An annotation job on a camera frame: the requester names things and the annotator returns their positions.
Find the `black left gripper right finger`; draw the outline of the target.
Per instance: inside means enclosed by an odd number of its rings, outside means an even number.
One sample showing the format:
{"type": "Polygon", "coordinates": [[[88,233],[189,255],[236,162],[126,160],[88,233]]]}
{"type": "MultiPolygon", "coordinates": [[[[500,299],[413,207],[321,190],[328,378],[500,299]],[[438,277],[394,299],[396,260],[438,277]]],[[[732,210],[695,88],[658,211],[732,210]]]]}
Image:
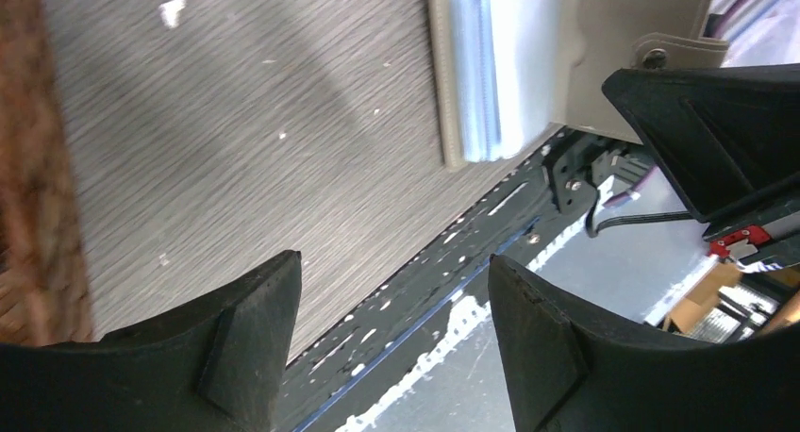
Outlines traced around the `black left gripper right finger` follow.
{"type": "Polygon", "coordinates": [[[797,325],[697,341],[628,320],[499,255],[488,289],[519,431],[799,427],[797,325]]]}

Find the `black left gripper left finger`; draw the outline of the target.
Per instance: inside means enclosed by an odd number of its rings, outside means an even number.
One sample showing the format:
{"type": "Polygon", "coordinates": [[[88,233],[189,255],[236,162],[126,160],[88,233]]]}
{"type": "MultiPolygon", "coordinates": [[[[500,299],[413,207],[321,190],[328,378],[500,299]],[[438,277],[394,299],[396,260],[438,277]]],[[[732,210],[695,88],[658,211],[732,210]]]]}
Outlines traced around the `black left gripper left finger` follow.
{"type": "Polygon", "coordinates": [[[283,251],[97,342],[1,348],[5,431],[267,431],[302,290],[283,251]]]}

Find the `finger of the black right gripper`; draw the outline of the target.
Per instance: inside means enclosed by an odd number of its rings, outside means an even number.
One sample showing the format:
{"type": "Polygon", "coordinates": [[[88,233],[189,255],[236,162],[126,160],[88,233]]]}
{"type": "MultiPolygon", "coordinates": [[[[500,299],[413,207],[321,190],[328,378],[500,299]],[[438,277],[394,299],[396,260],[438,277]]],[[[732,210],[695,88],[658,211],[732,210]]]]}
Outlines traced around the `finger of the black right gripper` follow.
{"type": "Polygon", "coordinates": [[[602,93],[700,223],[799,187],[799,67],[620,69],[602,93]]]}

